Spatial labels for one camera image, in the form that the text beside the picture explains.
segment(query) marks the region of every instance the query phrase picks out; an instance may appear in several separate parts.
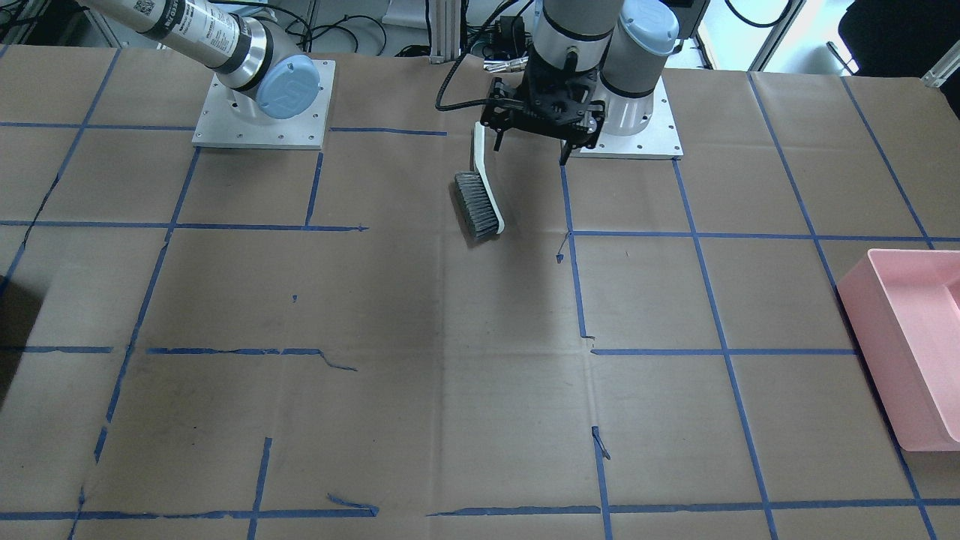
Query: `cardboard surface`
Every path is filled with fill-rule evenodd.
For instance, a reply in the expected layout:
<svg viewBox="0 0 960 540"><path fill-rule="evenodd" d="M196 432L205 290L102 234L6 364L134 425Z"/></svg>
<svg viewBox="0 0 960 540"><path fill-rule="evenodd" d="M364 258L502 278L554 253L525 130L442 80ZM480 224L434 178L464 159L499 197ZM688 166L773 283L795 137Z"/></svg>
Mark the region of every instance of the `cardboard surface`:
<svg viewBox="0 0 960 540"><path fill-rule="evenodd" d="M955 535L832 289L960 243L936 90L667 71L683 160L509 132L477 245L446 66L332 56L322 153L198 154L183 57L2 51L0 536Z"/></svg>

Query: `white brush handle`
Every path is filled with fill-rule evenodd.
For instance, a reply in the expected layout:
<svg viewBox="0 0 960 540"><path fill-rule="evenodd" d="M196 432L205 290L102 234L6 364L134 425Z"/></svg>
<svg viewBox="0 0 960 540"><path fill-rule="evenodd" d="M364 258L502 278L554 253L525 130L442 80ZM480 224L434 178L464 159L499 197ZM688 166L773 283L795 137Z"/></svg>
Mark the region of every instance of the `white brush handle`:
<svg viewBox="0 0 960 540"><path fill-rule="evenodd" d="M484 155L487 152L487 129L483 124L477 122L473 125L473 168L480 173L480 180L483 181L483 187L487 190L487 197L490 198L490 204L493 207L493 213L496 214L497 228L496 233L503 233L503 216L500 215L500 207L496 205L496 199L493 198L493 190L490 189L490 181L487 180L487 165Z"/></svg>

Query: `qr code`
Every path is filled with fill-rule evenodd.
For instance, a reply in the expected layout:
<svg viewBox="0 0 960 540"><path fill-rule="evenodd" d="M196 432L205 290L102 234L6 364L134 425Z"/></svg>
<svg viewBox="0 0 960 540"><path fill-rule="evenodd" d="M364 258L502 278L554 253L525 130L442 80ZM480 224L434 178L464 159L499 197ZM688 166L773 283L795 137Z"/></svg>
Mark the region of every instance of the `qr code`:
<svg viewBox="0 0 960 540"><path fill-rule="evenodd" d="M138 12L149 15L154 10L154 0L136 0L133 8Z"/></svg>

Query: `white mounting plate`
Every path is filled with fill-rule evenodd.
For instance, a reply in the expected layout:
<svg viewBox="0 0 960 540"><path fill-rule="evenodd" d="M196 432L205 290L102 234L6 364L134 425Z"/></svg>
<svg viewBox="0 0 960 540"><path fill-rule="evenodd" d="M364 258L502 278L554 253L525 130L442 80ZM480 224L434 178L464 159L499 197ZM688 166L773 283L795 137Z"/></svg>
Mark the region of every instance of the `white mounting plate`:
<svg viewBox="0 0 960 540"><path fill-rule="evenodd" d="M666 97L663 79L654 88L654 113L646 129L636 135L610 135L600 132L596 148L580 148L574 158L620 158L623 160L672 160L684 154L677 124Z"/></svg>
<svg viewBox="0 0 960 540"><path fill-rule="evenodd" d="M321 150L326 133L326 116L333 91L336 62L314 60L320 72L320 93L307 110L286 120L267 116L253 100L240 95L234 107L233 90L216 76L206 93L204 108L193 133L193 145L209 148L262 148Z"/></svg>

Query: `metal base plate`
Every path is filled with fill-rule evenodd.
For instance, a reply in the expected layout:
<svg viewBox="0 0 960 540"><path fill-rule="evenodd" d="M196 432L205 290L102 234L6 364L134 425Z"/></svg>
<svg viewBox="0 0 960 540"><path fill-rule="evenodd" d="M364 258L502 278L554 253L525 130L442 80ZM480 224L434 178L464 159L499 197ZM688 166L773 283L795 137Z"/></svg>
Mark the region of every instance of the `metal base plate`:
<svg viewBox="0 0 960 540"><path fill-rule="evenodd" d="M321 88L307 110L286 120L267 116L247 96L235 94L216 76L197 120L193 145L210 148L322 150L336 62L314 60Z"/></svg>
<svg viewBox="0 0 960 540"><path fill-rule="evenodd" d="M646 129L636 135L618 136L600 132L596 148L581 148L573 158L620 158L624 160L673 160L684 154L677 125L666 97L663 79L654 88L654 113Z"/></svg>

